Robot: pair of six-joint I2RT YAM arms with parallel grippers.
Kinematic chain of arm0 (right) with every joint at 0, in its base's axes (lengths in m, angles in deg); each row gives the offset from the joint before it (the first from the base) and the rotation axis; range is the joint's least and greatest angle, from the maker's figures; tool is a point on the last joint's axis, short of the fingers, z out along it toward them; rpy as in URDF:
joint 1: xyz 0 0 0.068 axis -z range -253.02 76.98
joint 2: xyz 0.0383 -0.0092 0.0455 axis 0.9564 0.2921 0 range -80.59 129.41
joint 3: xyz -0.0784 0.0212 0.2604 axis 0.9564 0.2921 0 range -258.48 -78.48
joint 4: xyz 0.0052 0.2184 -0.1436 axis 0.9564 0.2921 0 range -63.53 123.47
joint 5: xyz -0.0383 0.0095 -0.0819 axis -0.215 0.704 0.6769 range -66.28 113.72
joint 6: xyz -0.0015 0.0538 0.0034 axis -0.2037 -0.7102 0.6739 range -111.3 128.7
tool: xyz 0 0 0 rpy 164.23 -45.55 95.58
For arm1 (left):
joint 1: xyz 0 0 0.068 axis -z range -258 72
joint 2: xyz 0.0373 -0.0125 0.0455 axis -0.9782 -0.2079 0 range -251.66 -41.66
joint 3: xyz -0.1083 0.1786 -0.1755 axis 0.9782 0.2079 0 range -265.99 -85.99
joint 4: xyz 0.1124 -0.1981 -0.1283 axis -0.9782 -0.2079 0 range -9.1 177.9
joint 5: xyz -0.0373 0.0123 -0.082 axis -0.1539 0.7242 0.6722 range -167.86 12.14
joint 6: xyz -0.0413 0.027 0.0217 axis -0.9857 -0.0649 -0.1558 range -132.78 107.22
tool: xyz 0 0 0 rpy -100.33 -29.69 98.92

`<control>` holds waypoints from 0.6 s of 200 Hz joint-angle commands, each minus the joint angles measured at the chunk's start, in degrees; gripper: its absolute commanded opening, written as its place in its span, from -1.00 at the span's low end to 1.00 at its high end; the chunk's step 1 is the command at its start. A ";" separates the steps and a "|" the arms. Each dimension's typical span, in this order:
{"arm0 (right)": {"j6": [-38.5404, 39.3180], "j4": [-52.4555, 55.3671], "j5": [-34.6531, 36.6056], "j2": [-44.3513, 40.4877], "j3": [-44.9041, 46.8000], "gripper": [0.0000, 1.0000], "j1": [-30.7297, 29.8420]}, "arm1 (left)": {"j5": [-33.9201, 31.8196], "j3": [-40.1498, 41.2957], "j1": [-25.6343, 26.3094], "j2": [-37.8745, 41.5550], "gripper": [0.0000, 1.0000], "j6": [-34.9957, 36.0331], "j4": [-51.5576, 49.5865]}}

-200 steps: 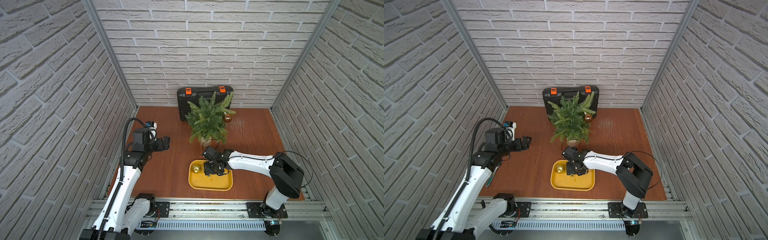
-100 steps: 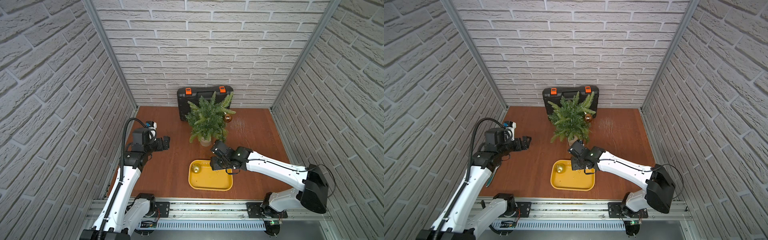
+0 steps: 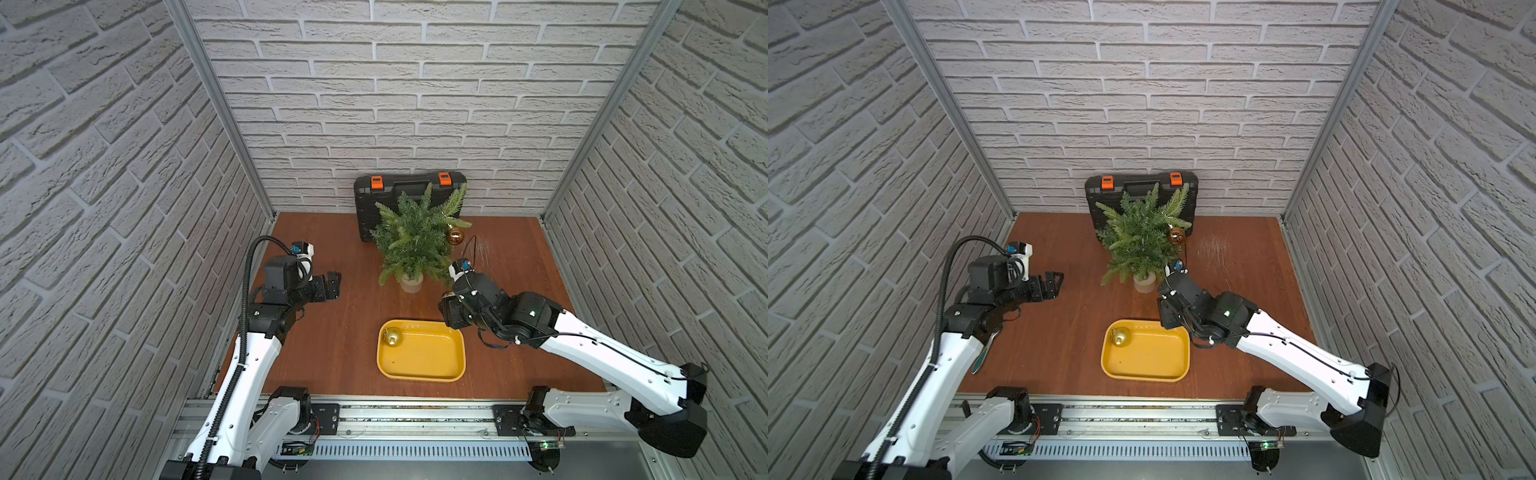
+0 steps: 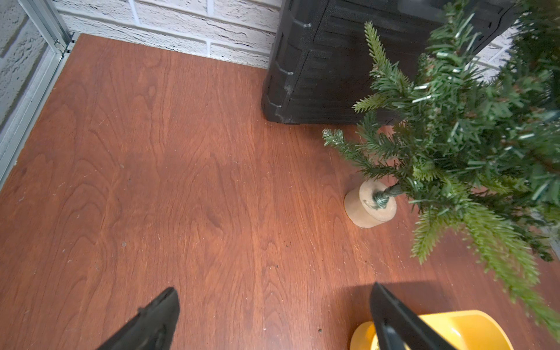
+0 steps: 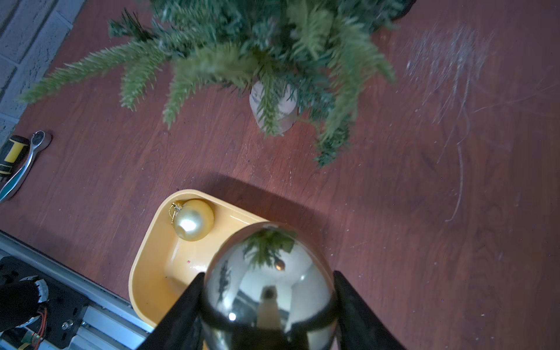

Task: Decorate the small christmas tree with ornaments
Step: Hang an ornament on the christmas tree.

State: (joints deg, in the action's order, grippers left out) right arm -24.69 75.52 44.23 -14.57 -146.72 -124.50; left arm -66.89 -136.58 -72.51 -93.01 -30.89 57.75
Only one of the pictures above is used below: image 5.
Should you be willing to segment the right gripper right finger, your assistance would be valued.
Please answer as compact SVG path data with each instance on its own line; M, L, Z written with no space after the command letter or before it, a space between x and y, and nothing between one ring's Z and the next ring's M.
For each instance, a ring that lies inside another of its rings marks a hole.
M340 271L333 276L339 310L338 348L404 350L348 279Z

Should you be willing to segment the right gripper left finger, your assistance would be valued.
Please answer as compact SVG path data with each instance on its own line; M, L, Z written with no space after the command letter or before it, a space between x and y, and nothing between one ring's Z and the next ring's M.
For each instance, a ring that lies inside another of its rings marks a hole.
M204 337L199 315L204 277L205 273L199 273L192 280L154 331L137 348L138 350L203 348Z

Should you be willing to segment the shiny gold ball ornament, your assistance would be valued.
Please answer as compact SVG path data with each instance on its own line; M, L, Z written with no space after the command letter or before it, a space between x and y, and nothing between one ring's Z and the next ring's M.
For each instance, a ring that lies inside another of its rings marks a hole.
M208 349L330 349L338 323L333 273L296 229L249 225L208 267L201 322Z

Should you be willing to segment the matte gold ball ornament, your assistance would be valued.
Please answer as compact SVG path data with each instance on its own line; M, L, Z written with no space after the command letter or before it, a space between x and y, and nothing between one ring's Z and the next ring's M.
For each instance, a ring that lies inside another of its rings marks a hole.
M205 238L214 227L212 208L199 199L175 201L171 204L169 214L176 235L188 242Z

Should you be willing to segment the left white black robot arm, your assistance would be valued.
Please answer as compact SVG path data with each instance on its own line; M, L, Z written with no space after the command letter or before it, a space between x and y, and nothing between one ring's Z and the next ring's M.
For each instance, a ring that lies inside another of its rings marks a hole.
M1 332L29 324L48 298L48 285L38 276L2 285Z

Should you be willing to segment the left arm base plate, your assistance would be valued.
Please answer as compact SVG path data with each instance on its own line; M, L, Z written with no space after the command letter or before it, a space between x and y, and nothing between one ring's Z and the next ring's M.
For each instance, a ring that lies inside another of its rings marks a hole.
M42 273L29 264L8 256L1 259L1 286L20 281L26 277L38 276L48 285L49 298L41 304L36 317L19 328L32 331L59 349L67 348L77 334L89 300L82 294Z

